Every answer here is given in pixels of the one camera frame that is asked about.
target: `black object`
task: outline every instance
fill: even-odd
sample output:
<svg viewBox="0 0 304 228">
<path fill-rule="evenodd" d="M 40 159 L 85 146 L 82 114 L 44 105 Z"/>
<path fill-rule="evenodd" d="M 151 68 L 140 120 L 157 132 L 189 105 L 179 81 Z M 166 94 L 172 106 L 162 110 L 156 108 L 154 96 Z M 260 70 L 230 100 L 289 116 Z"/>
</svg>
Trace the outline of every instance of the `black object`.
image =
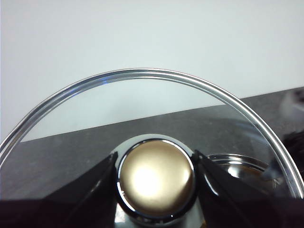
<svg viewBox="0 0 304 228">
<path fill-rule="evenodd" d="M 304 201 L 269 197 L 231 176 L 199 151 L 192 161 L 208 228 L 302 228 Z"/>
<path fill-rule="evenodd" d="M 299 102 L 304 103 L 304 89 L 296 90 L 294 94 Z"/>
<path fill-rule="evenodd" d="M 304 179 L 304 131 L 293 132 L 285 135 L 283 144 L 290 153 L 300 171 L 302 178 Z M 273 159 L 270 162 L 269 167 L 264 171 L 262 177 L 265 180 L 283 177 L 282 170 L 276 159 Z"/>
<path fill-rule="evenodd" d="M 0 227 L 113 227 L 116 159 L 109 155 L 42 200 L 0 201 Z"/>
</svg>

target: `lid knob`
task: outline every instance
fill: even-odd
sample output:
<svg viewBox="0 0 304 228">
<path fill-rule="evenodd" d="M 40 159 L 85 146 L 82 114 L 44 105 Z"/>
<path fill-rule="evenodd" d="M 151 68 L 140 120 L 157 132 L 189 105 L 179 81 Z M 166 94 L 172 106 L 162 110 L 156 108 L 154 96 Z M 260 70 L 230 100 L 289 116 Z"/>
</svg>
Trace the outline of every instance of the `lid knob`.
<svg viewBox="0 0 304 228">
<path fill-rule="evenodd" d="M 123 158 L 119 184 L 123 201 L 131 210 L 148 217 L 173 217 L 193 194 L 193 166 L 176 144 L 147 140 Z"/>
</svg>

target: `glass surface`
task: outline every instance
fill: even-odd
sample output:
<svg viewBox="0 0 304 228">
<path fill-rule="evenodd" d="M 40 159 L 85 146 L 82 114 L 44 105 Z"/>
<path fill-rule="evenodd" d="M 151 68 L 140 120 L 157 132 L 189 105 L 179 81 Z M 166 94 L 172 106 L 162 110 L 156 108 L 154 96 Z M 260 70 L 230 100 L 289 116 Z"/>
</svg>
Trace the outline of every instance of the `glass surface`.
<svg viewBox="0 0 304 228">
<path fill-rule="evenodd" d="M 301 196 L 301 180 L 277 151 L 278 142 L 212 85 L 153 71 L 106 77 L 55 96 L 2 146 L 1 199 L 43 198 L 125 140 L 147 133 L 170 136 L 204 155 L 238 154 L 267 164 L 277 159 L 285 174 L 278 183 L 289 186 L 284 194 Z"/>
</svg>

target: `glass lid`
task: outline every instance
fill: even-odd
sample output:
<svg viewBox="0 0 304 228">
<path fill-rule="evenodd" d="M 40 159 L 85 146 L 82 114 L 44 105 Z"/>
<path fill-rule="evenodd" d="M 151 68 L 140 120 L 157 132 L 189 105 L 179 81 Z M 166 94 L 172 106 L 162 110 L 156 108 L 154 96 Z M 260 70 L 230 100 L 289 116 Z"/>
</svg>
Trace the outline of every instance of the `glass lid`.
<svg viewBox="0 0 304 228">
<path fill-rule="evenodd" d="M 116 227 L 174 218 L 188 220 L 185 227 L 200 227 L 203 216 L 184 213 L 203 207 L 196 203 L 195 180 L 201 178 L 196 153 L 263 194 L 303 198 L 303 180 L 291 156 L 248 106 L 198 77 L 141 68 L 76 82 L 25 116 L 1 144 L 0 200 L 47 198 L 114 159 L 114 174 L 104 184 L 114 181 L 109 192 L 115 195 Z M 278 175 L 267 174 L 271 163 Z M 166 180 L 154 179 L 150 167 Z M 155 186 L 162 186 L 161 208 L 146 203 Z"/>
</svg>

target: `white wall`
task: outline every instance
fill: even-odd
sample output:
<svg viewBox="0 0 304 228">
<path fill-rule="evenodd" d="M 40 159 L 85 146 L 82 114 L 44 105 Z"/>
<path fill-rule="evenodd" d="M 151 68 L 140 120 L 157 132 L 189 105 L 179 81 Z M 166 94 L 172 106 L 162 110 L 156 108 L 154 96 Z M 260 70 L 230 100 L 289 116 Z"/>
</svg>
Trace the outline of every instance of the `white wall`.
<svg viewBox="0 0 304 228">
<path fill-rule="evenodd" d="M 23 140 L 219 104 L 222 102 L 200 90 L 174 82 L 115 82 L 67 100 L 38 122 Z"/>
<path fill-rule="evenodd" d="M 177 70 L 239 97 L 304 86 L 303 21 L 302 0 L 3 0 L 1 140 L 57 90 L 119 68 Z"/>
</svg>

